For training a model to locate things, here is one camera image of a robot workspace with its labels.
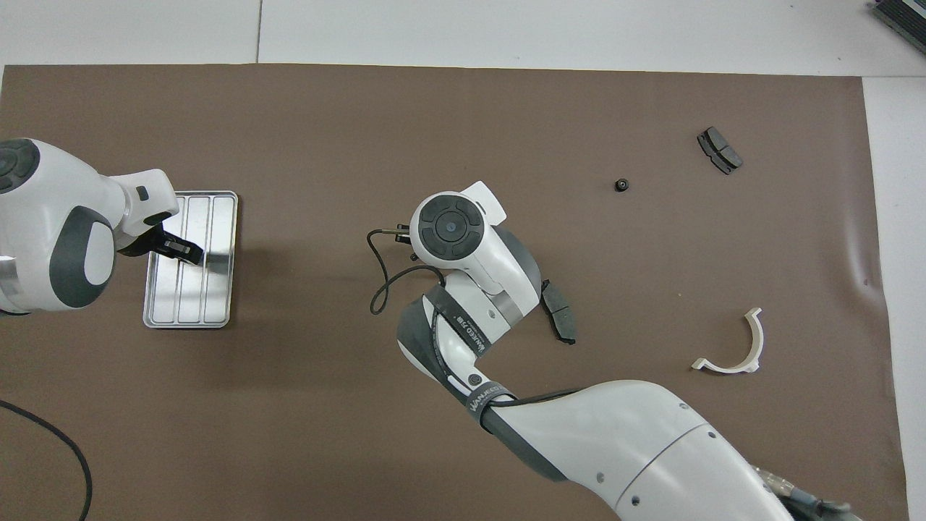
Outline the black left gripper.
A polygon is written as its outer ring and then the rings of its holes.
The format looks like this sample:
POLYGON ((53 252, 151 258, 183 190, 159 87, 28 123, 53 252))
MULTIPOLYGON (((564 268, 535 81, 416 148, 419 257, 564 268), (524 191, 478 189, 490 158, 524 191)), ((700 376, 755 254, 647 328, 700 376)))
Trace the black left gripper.
POLYGON ((123 247, 119 253, 127 257, 138 257, 149 252, 175 258, 181 263, 200 265, 204 258, 204 251, 188 240, 183 240, 175 234, 166 233, 164 227, 153 226, 139 235, 129 246, 123 247))

